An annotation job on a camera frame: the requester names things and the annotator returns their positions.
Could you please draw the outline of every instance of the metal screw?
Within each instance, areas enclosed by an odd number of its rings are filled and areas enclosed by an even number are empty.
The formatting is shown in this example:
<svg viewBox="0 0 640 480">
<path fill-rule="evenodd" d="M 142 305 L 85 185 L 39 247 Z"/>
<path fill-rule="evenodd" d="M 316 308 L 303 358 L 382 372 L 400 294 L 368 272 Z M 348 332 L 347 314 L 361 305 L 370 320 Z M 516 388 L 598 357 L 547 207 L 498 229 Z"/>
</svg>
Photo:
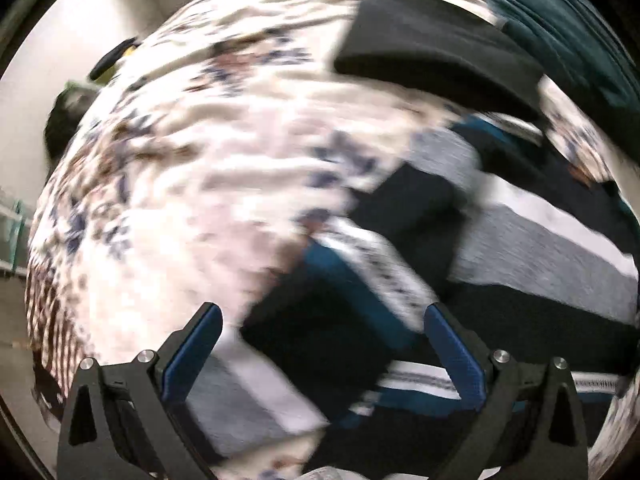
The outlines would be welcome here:
<svg viewBox="0 0 640 480">
<path fill-rule="evenodd" d="M 566 361 L 561 357 L 554 357 L 554 366 L 558 370 L 564 370 L 567 367 Z"/>
<path fill-rule="evenodd" d="M 509 362 L 509 359 L 511 359 L 511 356 L 509 355 L 509 352 L 507 352 L 506 350 L 496 350 L 494 352 L 494 359 L 499 363 L 505 364 Z"/>
<path fill-rule="evenodd" d="M 155 354 L 153 350 L 143 350 L 138 354 L 138 361 L 140 361 L 141 363 L 148 363 L 149 361 L 151 361 L 151 359 L 154 358 L 154 355 Z"/>
<path fill-rule="evenodd" d="M 82 368 L 82 370 L 88 370 L 93 365 L 94 365 L 94 360 L 91 359 L 90 357 L 85 357 L 84 359 L 82 359 L 82 361 L 80 361 L 80 367 Z"/>
</svg>

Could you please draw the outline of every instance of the bed sheet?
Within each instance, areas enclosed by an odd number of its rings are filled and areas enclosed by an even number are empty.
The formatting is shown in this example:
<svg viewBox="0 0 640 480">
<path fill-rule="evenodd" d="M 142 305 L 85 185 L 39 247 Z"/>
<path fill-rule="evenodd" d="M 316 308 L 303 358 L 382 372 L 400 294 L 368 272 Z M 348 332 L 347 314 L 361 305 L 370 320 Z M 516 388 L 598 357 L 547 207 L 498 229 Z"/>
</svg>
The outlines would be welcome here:
<svg viewBox="0 0 640 480">
<path fill-rule="evenodd" d="M 499 21 L 483 0 L 446 1 Z M 63 395 L 84 356 L 158 348 L 203 301 L 239 323 L 306 247 L 300 218 L 344 212 L 345 190 L 375 188 L 412 132 L 468 112 L 333 73 L 358 2 L 193 0 L 104 89 L 30 237 L 28 331 Z M 635 165 L 553 82 L 541 96 L 556 147 L 586 179 L 615 176 L 637 206 Z M 638 389 L 612 403 L 592 472 L 635 427 Z"/>
</svg>

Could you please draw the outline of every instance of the floor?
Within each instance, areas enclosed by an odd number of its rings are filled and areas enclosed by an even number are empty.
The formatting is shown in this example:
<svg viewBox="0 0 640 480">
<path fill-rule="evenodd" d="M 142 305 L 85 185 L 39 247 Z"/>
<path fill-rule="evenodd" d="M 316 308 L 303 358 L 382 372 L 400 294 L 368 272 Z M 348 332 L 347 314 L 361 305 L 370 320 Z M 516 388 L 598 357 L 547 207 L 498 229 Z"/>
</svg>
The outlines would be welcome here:
<svg viewBox="0 0 640 480">
<path fill-rule="evenodd" d="M 26 341 L 23 282 L 0 278 L 0 394 L 31 447 L 55 476 L 58 436 L 44 423 L 31 396 L 33 361 Z"/>
</svg>

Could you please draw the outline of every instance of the gray fabric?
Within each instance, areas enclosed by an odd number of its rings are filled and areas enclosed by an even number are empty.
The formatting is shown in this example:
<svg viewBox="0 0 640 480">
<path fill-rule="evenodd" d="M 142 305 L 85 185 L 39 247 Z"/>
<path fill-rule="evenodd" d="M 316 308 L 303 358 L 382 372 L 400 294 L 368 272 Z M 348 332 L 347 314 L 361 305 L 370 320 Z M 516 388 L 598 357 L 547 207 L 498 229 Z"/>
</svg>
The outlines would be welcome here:
<svg viewBox="0 0 640 480">
<path fill-rule="evenodd" d="M 638 283 L 609 262 L 505 206 L 471 220 L 452 279 L 521 292 L 634 324 Z"/>
<path fill-rule="evenodd" d="M 409 149 L 409 163 L 414 168 L 446 178 L 464 195 L 469 195 L 479 181 L 476 149 L 446 128 L 412 135 Z"/>
<path fill-rule="evenodd" d="M 187 406 L 202 433 L 223 456 L 288 436 L 213 356 L 202 367 Z"/>
</svg>

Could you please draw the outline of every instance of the teal fabric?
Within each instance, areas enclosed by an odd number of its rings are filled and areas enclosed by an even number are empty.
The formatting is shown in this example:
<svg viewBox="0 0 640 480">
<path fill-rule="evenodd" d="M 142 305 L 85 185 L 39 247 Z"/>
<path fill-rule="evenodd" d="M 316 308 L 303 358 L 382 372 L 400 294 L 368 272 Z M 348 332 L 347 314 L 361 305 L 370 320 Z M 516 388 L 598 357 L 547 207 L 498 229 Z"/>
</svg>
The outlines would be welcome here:
<svg viewBox="0 0 640 480">
<path fill-rule="evenodd" d="M 587 0 L 487 0 L 501 30 L 640 162 L 640 82 L 622 42 Z"/>
</svg>

